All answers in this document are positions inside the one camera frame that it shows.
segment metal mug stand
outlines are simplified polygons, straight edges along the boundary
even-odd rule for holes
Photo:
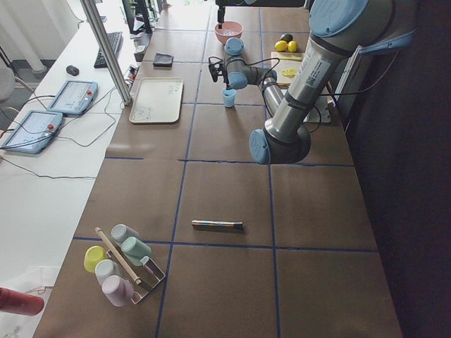
[[[133,292],[132,302],[134,304],[138,304],[145,296],[147,296],[150,292],[153,292],[155,288],[160,284],[165,278],[166,274],[160,269],[160,267],[155,264],[155,262],[148,256],[145,256],[141,259],[142,267],[146,272],[149,273],[150,276],[155,280],[154,284],[148,284],[145,282],[140,276],[136,274],[136,272],[130,267],[127,261],[122,257],[119,250],[114,246],[113,243],[109,240],[109,238],[104,234],[101,228],[96,227],[96,233],[99,235],[101,240],[108,247],[108,251],[106,254],[110,258],[115,258],[116,261],[123,267],[126,273],[130,276],[130,279],[139,287],[144,290],[144,293],[139,293],[138,291]]]

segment lemon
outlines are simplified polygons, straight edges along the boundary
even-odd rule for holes
[[[288,42],[288,51],[292,53],[297,51],[297,42],[295,40]]]
[[[274,45],[274,48],[276,49],[276,51],[286,51],[287,47],[288,47],[288,43],[283,40],[277,41],[276,44]]]

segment computer mouse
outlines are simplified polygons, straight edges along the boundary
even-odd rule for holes
[[[78,68],[75,67],[74,65],[68,65],[68,66],[66,67],[66,72],[67,72],[68,74],[73,75],[73,76],[77,76],[78,74],[80,74],[80,71],[79,71]]]

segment black wallet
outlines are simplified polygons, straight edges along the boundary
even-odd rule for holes
[[[173,59],[172,55],[155,53],[154,67],[172,67]]]

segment marker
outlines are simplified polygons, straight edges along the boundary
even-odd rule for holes
[[[196,230],[206,231],[244,230],[242,222],[225,222],[221,220],[193,220],[191,225]]]

